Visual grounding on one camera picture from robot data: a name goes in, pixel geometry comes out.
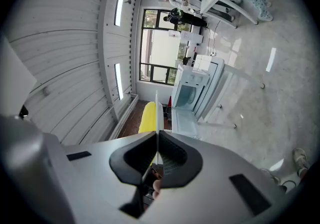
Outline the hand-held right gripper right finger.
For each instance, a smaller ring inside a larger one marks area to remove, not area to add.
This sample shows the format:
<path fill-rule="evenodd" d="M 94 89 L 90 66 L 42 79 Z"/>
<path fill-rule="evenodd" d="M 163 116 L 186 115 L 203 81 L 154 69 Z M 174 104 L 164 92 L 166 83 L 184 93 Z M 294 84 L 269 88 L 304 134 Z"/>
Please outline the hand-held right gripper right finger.
<path fill-rule="evenodd" d="M 188 136 L 160 131 L 159 154 L 163 161 L 161 188 L 179 188 L 188 185 L 202 170 L 200 152 L 189 145 L 196 142 Z"/>

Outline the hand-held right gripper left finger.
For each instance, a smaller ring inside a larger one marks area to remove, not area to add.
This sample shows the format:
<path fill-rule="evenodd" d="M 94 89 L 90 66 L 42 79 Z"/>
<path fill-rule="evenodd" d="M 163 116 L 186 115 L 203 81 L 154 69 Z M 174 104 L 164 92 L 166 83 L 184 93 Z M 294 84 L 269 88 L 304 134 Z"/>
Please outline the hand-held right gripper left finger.
<path fill-rule="evenodd" d="M 120 182 L 135 189 L 132 199 L 119 208 L 134 218 L 139 218 L 151 204 L 147 195 L 154 191 L 152 183 L 157 179 L 152 172 L 157 153 L 156 135 L 154 131 L 139 133 L 138 140 L 116 149 L 109 158 L 110 168 Z"/>

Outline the person's right hand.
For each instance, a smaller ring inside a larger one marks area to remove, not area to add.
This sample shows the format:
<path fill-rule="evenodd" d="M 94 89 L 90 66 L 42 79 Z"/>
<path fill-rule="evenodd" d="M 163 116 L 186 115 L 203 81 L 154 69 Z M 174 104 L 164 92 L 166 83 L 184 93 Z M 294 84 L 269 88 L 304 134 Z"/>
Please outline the person's right hand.
<path fill-rule="evenodd" d="M 155 181 L 153 182 L 153 190 L 154 190 L 154 191 L 153 191 L 153 193 L 152 193 L 152 197 L 153 197 L 154 200 L 158 197 L 158 195 L 159 195 L 159 193 L 160 193 L 161 183 L 162 183 L 162 180 L 161 180 L 161 179 L 157 179 L 157 180 L 155 180 Z"/>

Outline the long ceiling light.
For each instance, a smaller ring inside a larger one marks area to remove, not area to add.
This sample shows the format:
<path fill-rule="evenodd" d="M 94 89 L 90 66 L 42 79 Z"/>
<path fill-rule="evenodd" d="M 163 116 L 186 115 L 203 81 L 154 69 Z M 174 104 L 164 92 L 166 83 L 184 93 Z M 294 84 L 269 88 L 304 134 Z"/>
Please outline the long ceiling light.
<path fill-rule="evenodd" d="M 117 85 L 118 98 L 119 98 L 119 100 L 122 100 L 124 93 L 123 93 L 123 87 L 122 87 L 120 63 L 117 63 L 114 65 L 114 70 L 115 70 L 115 78 L 116 78 L 116 83 L 117 83 L 116 85 Z"/>
<path fill-rule="evenodd" d="M 117 27 L 121 26 L 121 16 L 122 16 L 123 3 L 124 3 L 124 0 L 117 0 L 117 3 L 116 3 L 114 25 Z"/>

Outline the low white table black outline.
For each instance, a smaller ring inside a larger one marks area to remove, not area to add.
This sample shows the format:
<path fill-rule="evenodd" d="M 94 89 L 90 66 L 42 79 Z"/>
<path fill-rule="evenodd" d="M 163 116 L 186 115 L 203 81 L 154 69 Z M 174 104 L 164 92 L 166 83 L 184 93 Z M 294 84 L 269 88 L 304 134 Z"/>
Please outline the low white table black outline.
<path fill-rule="evenodd" d="M 233 66 L 225 63 L 224 59 L 206 55 L 197 55 L 193 68 L 197 71 L 204 71 L 209 74 L 208 83 L 205 85 L 198 102 L 194 108 L 194 115 L 198 126 L 203 127 L 221 127 L 235 129 L 236 124 L 219 124 L 209 123 L 208 119 L 213 111 L 217 108 L 221 109 L 221 100 L 225 95 L 232 77 L 238 76 L 243 78 L 261 89 L 265 88 L 265 84 L 241 71 Z"/>

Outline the small white side table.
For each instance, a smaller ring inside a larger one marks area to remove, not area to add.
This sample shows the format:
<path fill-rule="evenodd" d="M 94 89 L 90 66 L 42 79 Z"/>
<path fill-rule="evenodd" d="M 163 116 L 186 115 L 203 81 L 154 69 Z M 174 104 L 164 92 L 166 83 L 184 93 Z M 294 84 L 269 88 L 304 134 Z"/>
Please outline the small white side table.
<path fill-rule="evenodd" d="M 199 44 L 194 43 L 192 41 L 188 41 L 187 48 L 186 48 L 186 53 L 185 53 L 184 57 L 191 57 L 192 63 L 191 63 L 190 66 L 194 65 L 194 62 L 195 62 L 195 59 L 197 57 L 199 49 L 200 49 L 200 45 Z"/>

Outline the person's white sneaker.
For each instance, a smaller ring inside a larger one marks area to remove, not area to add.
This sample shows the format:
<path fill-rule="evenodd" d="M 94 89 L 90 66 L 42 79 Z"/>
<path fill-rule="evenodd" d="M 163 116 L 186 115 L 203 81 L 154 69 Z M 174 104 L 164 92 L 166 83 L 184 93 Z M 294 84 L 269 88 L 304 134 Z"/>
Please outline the person's white sneaker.
<path fill-rule="evenodd" d="M 295 148 L 292 151 L 292 157 L 293 157 L 295 168 L 297 170 L 297 175 L 300 179 L 303 179 L 306 172 L 310 168 L 306 153 L 301 148 Z"/>

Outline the white water dispenser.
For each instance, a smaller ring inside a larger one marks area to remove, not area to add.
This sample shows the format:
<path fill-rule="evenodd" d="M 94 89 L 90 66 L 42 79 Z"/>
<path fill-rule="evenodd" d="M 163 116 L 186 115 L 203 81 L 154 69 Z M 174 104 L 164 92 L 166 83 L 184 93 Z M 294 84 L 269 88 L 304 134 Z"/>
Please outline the white water dispenser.
<path fill-rule="evenodd" d="M 187 31 L 168 31 L 170 37 L 179 38 L 181 41 L 189 41 L 196 44 L 201 44 L 203 42 L 203 36 Z"/>

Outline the black framed window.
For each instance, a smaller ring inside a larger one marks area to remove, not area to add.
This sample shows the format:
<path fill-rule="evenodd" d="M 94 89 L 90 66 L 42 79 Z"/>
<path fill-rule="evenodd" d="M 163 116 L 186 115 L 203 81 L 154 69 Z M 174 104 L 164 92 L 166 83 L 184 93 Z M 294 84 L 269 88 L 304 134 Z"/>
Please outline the black framed window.
<path fill-rule="evenodd" d="M 141 29 L 139 80 L 172 86 L 177 67 L 187 56 L 189 42 L 180 37 L 190 32 L 190 24 L 172 24 L 164 21 L 166 10 L 144 10 Z"/>

